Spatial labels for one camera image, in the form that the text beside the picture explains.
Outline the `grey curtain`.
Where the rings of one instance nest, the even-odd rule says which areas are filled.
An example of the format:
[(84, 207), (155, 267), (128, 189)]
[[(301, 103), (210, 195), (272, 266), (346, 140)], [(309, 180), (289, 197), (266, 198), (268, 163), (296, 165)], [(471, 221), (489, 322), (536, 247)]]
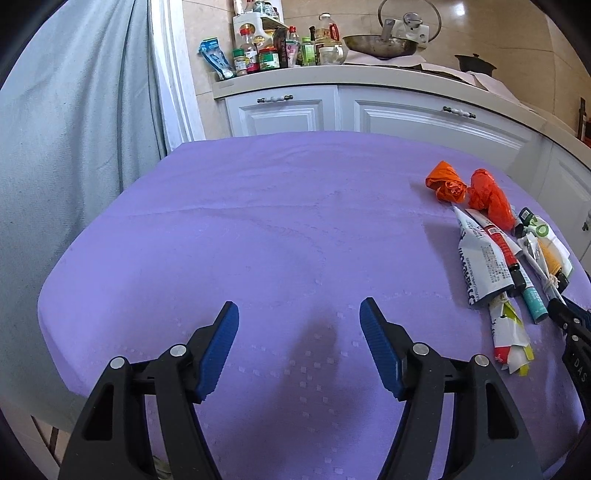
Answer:
[(145, 1), (68, 1), (1, 89), (1, 395), (62, 430), (83, 401), (37, 300), (78, 234), (165, 153)]

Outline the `black clay pot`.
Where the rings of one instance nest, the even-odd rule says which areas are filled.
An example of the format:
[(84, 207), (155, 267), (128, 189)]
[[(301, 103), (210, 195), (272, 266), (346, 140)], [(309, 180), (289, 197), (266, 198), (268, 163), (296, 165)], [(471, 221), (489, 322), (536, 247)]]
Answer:
[(492, 63), (483, 60), (479, 54), (473, 53), (472, 55), (456, 55), (459, 62), (460, 70), (465, 73), (481, 73), (493, 76), (493, 72), (497, 69)]

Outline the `white teal tube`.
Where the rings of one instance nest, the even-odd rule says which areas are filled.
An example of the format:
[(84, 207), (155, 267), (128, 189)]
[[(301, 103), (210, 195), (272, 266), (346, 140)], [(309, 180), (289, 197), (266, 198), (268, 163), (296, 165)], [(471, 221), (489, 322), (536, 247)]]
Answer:
[(523, 265), (520, 266), (520, 271), (525, 281), (525, 289), (522, 292), (522, 297), (533, 322), (539, 324), (548, 317), (548, 311)]

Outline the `dark sauce bottle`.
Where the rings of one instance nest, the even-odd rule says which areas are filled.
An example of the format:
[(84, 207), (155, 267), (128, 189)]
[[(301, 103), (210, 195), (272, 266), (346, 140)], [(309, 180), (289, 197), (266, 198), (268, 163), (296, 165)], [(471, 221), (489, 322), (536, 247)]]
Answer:
[(578, 110), (578, 125), (577, 125), (577, 138), (582, 142), (586, 138), (586, 125), (587, 125), (587, 113), (586, 113), (586, 100), (581, 97)]

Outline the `white cloth on counter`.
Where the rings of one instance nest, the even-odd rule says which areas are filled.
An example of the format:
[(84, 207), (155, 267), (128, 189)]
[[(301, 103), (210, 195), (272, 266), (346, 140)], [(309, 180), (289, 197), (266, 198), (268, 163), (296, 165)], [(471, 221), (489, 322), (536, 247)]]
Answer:
[(506, 87), (506, 85), (503, 82), (493, 78), (491, 75), (480, 73), (476, 70), (462, 72), (458, 69), (429, 63), (423, 56), (419, 54), (380, 60), (368, 54), (349, 50), (348, 54), (346, 54), (345, 63), (349, 65), (415, 69), (429, 74), (443, 75), (446, 77), (451, 77), (454, 80), (460, 80), (471, 86), (486, 90), (489, 93), (497, 95), (514, 104), (521, 105), (520, 100)]

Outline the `red tube black cap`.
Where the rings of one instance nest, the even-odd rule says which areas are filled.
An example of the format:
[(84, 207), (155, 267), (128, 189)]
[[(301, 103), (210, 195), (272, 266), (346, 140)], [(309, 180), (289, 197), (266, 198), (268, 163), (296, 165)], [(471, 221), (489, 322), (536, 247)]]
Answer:
[(483, 225), (483, 229), (488, 233), (488, 235), (501, 249), (505, 263), (512, 277), (514, 291), (517, 294), (523, 293), (526, 289), (526, 281), (522, 274), (520, 264), (515, 255), (513, 254), (512, 250), (510, 249), (508, 242), (505, 240), (503, 232), (490, 221), (487, 221)]

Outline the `blue white snack pack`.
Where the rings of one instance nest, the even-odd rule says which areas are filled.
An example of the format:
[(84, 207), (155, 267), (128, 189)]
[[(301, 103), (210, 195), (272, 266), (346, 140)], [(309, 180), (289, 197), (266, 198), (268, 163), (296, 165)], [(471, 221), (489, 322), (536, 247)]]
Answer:
[(235, 77), (235, 71), (230, 66), (216, 37), (207, 38), (200, 42), (198, 52), (217, 74), (221, 81)]

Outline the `red lid jar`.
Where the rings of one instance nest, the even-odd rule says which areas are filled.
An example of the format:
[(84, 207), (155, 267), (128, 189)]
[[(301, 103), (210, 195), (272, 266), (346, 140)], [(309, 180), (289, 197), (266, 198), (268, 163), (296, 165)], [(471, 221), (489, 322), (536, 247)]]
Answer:
[(280, 69), (280, 55), (276, 47), (264, 47), (259, 50), (259, 69), (270, 71)]

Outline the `green black-capped tube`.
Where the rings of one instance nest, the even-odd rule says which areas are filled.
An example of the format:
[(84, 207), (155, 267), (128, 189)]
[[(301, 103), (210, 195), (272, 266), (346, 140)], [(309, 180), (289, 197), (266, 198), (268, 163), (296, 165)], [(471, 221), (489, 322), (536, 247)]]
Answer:
[(512, 233), (516, 238), (522, 238), (526, 235), (532, 221), (536, 218), (536, 216), (528, 207), (522, 208), (519, 212), (513, 208), (512, 213), (514, 214)]

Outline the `gold tube black cap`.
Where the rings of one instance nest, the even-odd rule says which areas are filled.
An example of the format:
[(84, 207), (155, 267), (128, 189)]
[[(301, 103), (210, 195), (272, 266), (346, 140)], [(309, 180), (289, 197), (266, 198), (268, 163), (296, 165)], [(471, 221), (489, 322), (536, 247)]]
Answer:
[(569, 286), (569, 279), (563, 271), (559, 257), (542, 241), (539, 241), (542, 253), (544, 255), (548, 271), (556, 280), (556, 286), (559, 293), (563, 293)]

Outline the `yellow white wrapper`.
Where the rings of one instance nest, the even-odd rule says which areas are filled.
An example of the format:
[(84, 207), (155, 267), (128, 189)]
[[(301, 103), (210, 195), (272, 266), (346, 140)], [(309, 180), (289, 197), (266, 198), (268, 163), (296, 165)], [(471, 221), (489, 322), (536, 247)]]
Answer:
[(525, 377), (535, 359), (531, 340), (506, 293), (489, 303), (495, 361), (510, 375)]

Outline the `metal wok pan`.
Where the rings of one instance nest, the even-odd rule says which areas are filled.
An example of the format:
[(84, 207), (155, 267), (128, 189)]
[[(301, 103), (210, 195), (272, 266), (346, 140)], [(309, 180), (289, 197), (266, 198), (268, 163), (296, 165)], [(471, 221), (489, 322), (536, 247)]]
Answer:
[(370, 55), (380, 60), (390, 60), (401, 56), (413, 55), (418, 43), (406, 37), (394, 36), (394, 27), (398, 20), (386, 19), (380, 34), (356, 34), (344, 37), (346, 48), (353, 52)]

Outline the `white wrapper strip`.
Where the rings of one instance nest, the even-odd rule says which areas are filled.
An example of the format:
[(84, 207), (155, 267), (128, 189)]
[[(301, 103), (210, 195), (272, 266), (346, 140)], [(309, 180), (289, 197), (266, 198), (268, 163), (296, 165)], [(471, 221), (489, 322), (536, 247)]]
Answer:
[(537, 237), (532, 233), (527, 233), (525, 236), (518, 238), (517, 243), (538, 276), (546, 297), (549, 300), (556, 299), (565, 304), (565, 300), (558, 290), (558, 279), (554, 274), (550, 273)]

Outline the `white green package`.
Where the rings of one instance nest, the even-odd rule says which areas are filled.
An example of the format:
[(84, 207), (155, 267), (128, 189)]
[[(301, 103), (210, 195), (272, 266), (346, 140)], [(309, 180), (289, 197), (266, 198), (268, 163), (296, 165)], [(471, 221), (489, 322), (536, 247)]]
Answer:
[(572, 262), (570, 260), (570, 252), (552, 230), (550, 225), (541, 217), (536, 216), (530, 225), (529, 231), (537, 237), (538, 242), (542, 241), (545, 243), (559, 257), (563, 271), (569, 278), (573, 271)]

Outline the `purple table cloth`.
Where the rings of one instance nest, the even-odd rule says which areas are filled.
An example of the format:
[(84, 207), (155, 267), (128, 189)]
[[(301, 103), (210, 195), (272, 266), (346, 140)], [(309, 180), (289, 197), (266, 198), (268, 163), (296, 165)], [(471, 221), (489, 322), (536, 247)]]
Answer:
[(66, 386), (88, 396), (110, 361), (150, 361), (239, 311), (214, 392), (197, 406), (225, 479), (375, 479), (404, 410), (359, 310), (439, 354), (494, 353), (468, 302), (451, 205), (426, 184), (454, 148), (311, 132), (189, 143), (120, 194), (66, 249), (38, 300)]

